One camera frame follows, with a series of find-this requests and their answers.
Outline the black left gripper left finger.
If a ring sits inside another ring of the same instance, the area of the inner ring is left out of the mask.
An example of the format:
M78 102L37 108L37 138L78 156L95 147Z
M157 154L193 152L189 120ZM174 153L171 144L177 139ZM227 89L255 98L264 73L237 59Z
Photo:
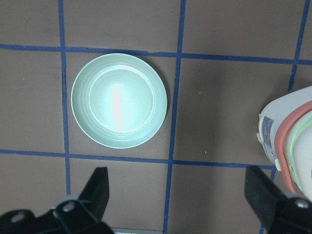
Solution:
M59 204L53 215L62 226L106 226L102 218L109 200L106 167L95 168L77 199Z

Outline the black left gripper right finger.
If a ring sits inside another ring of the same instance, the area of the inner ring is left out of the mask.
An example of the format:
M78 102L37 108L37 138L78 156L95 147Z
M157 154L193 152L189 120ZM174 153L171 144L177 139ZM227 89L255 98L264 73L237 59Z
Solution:
M282 192L257 166L246 169L244 195L267 233L312 232L312 202L303 195Z

